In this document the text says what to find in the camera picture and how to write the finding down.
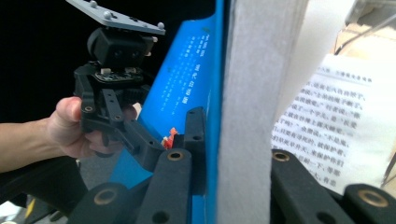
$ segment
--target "blue panel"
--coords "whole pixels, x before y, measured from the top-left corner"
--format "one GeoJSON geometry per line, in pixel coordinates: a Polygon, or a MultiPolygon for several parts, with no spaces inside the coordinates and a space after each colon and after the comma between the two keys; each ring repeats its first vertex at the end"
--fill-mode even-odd
{"type": "MultiPolygon", "coordinates": [[[[205,109],[207,194],[205,197],[193,197],[192,224],[215,223],[216,219],[222,82],[221,1],[217,1],[216,8],[216,13],[209,18],[181,24],[138,120],[161,141],[173,127],[184,133],[188,110],[197,106],[205,109]]],[[[124,150],[110,181],[131,188],[150,175],[124,150]]]]}

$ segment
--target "paper with chinese text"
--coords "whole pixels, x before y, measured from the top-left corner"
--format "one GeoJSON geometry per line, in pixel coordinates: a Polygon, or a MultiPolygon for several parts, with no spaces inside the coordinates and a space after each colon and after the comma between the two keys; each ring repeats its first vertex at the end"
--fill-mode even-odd
{"type": "Polygon", "coordinates": [[[324,187],[380,187],[396,139],[389,63],[328,55],[277,121],[273,148],[292,152],[324,187]]]}

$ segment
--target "finger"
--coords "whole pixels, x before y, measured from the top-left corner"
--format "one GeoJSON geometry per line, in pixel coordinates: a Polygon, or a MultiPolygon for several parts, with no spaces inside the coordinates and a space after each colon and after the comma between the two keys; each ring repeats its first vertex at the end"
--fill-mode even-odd
{"type": "Polygon", "coordinates": [[[133,120],[137,117],[137,111],[133,105],[127,105],[122,109],[125,120],[133,120]]]}
{"type": "Polygon", "coordinates": [[[94,155],[94,152],[90,149],[90,141],[85,139],[82,135],[80,139],[75,141],[72,145],[63,146],[63,151],[70,157],[73,158],[85,158],[94,155]]]}
{"type": "Polygon", "coordinates": [[[109,145],[107,147],[103,146],[103,145],[96,145],[94,143],[90,144],[90,149],[100,152],[100,153],[104,153],[104,154],[111,154],[117,151],[121,151],[123,148],[123,145],[121,142],[111,142],[109,143],[109,145]]]}
{"type": "Polygon", "coordinates": [[[60,118],[62,126],[67,127],[76,124],[81,119],[81,99],[78,97],[63,98],[56,105],[56,114],[60,118]]]}
{"type": "Polygon", "coordinates": [[[91,142],[100,145],[103,144],[102,133],[99,131],[93,131],[91,133],[86,133],[85,138],[90,140],[91,142]]]}

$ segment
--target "metal mounting plate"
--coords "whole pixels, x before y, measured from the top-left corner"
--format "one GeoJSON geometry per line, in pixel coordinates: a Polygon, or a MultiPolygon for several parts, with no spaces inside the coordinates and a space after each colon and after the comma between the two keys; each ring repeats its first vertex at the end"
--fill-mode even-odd
{"type": "Polygon", "coordinates": [[[133,17],[123,15],[116,11],[112,11],[105,7],[99,7],[95,1],[91,1],[91,2],[87,2],[84,0],[66,0],[66,1],[105,26],[145,32],[155,35],[165,35],[165,30],[162,27],[159,28],[157,26],[151,25],[144,21],[140,21],[133,17]]]}

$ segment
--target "gray surface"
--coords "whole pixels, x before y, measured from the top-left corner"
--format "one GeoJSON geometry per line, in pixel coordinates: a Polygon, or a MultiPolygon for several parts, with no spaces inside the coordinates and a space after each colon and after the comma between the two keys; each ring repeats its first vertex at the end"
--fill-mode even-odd
{"type": "MultiPolygon", "coordinates": [[[[370,13],[362,16],[358,19],[358,24],[360,25],[368,25],[368,26],[377,26],[380,22],[390,18],[391,16],[396,14],[396,1],[393,1],[393,5],[384,5],[382,7],[376,7],[370,13]]],[[[393,21],[389,24],[389,27],[396,29],[396,21],[393,21]]]]}
{"type": "Polygon", "coordinates": [[[307,0],[233,2],[219,147],[218,223],[269,223],[271,132],[307,0]]]}

